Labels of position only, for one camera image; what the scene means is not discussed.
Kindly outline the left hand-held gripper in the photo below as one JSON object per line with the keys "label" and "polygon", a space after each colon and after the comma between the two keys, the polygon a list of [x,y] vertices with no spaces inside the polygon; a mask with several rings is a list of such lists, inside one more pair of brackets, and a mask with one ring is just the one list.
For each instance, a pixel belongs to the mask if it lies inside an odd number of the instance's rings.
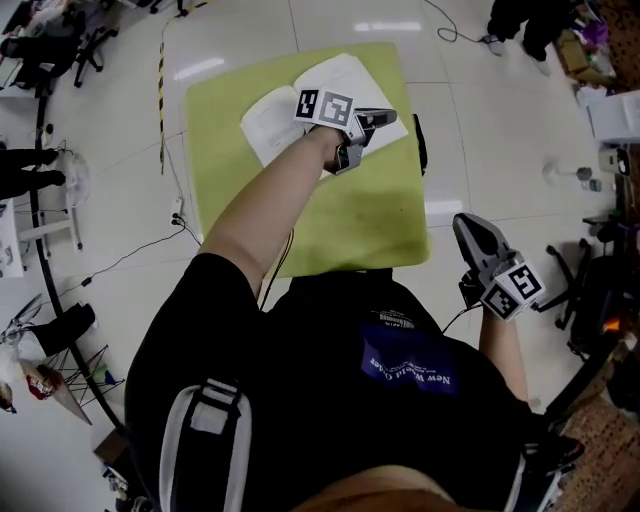
{"label": "left hand-held gripper", "polygon": [[397,120],[394,109],[355,107],[355,100],[326,89],[303,89],[293,120],[311,128],[329,128],[337,132],[339,143],[325,170],[340,175],[358,167],[364,149],[377,129]]}

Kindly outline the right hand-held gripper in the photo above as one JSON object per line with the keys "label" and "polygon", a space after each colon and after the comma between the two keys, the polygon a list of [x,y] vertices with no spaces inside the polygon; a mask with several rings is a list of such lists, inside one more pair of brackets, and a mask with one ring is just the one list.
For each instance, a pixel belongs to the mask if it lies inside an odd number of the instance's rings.
{"label": "right hand-held gripper", "polygon": [[458,213],[452,228],[462,258],[470,265],[459,283],[468,308],[480,303],[509,322],[545,292],[531,262],[508,245],[495,225],[474,214]]}

